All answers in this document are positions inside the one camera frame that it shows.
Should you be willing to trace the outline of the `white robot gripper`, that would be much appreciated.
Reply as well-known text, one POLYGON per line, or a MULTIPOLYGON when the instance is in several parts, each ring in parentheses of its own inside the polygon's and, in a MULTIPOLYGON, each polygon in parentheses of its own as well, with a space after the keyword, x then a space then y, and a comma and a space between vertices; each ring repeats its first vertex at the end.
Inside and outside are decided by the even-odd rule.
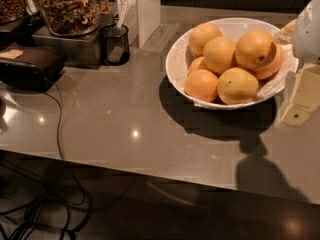
POLYGON ((287 45, 292 43, 292 37, 294 56, 307 64, 288 78, 291 89, 283 105, 281 122, 300 126, 320 106, 320 0, 311 0, 297 20, 282 27, 273 40, 287 45))

